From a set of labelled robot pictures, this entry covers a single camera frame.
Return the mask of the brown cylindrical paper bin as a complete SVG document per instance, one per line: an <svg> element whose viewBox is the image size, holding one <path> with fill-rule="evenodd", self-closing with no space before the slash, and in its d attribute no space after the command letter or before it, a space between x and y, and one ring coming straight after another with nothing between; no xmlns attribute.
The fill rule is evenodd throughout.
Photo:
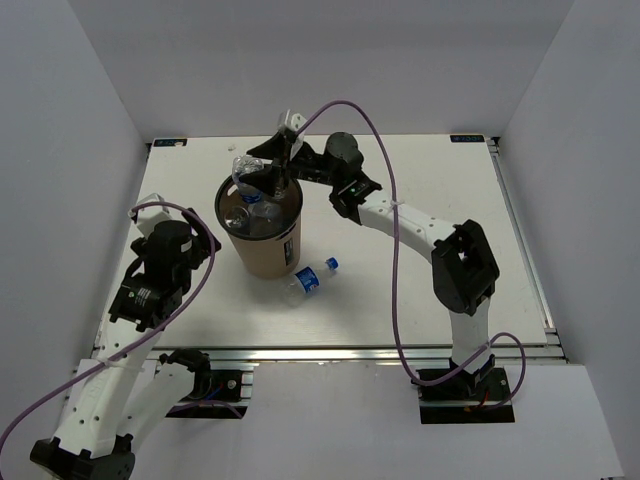
<svg viewBox="0 0 640 480"><path fill-rule="evenodd" d="M247 222L242 228L227 224L226 218L234 207L246 208L231 176L220 185L213 206L219 224L249 273L262 279L275 279L296 268L300 260L303 207L303 192L297 180L292 180L286 191L282 227L269 235L251 236Z"/></svg>

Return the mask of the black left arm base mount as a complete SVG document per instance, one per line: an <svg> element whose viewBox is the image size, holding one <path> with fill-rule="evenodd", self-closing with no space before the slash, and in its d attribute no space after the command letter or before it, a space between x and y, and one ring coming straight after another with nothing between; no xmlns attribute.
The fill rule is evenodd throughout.
<svg viewBox="0 0 640 480"><path fill-rule="evenodd" d="M191 391L166 414L175 419L237 419L247 412L253 388L251 366L223 366L207 353L192 348L163 353L158 359L159 374L165 365L176 364L192 380Z"/></svg>

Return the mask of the small clear bottle blue cap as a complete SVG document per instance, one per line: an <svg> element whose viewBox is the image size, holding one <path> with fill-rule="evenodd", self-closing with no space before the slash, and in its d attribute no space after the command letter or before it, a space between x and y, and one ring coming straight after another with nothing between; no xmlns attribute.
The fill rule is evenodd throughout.
<svg viewBox="0 0 640 480"><path fill-rule="evenodd" d="M310 263L304 268L288 275L283 283L283 298L291 306L297 306L310 297L316 289L334 277L339 269L339 262L335 257Z"/></svg>

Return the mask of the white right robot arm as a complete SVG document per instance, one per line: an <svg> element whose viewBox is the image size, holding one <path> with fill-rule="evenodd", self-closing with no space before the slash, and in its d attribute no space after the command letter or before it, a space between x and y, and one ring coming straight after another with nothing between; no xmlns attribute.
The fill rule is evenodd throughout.
<svg viewBox="0 0 640 480"><path fill-rule="evenodd" d="M329 185L329 201L341 217L383 232L396 246L405 245L425 258L431 267L434 294L449 312L452 352L448 373L436 380L413 381L426 387L451 382L453 390L466 399L486 389L487 376L495 365L489 307L500 272L477 222L453 224L400 203L365 174L357 140L346 132L331 134L321 153L282 133L247 153L265 165L242 176L242 182L266 194L293 179Z"/></svg>

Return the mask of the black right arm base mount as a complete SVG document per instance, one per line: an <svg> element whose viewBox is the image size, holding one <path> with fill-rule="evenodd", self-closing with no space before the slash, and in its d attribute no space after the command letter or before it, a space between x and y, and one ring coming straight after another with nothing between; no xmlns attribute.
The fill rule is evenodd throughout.
<svg viewBox="0 0 640 480"><path fill-rule="evenodd" d="M423 425L508 424L515 422L506 372L494 368L475 390L459 378L418 391Z"/></svg>

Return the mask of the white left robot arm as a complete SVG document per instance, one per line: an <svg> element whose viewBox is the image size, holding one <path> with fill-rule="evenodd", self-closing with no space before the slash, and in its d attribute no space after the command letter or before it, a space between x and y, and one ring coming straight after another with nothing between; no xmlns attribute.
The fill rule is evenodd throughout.
<svg viewBox="0 0 640 480"><path fill-rule="evenodd" d="M108 310L97 363L82 374L69 415L30 453L55 479L129 478L136 449L159 421L179 400L210 390L209 357L181 348L162 357L163 368L145 391L131 394L160 334L201 291L193 272L211 266L221 248L193 209L174 220L171 204L152 205L157 213L132 218L142 235L131 244L136 257Z"/></svg>

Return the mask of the clear bottle green blue label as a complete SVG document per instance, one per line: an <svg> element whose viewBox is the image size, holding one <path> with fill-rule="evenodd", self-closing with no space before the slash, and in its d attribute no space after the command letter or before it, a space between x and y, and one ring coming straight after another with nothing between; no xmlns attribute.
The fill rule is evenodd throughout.
<svg viewBox="0 0 640 480"><path fill-rule="evenodd" d="M249 206L249 228L252 237L263 237L276 233L282 224L281 207L268 200Z"/></svg>

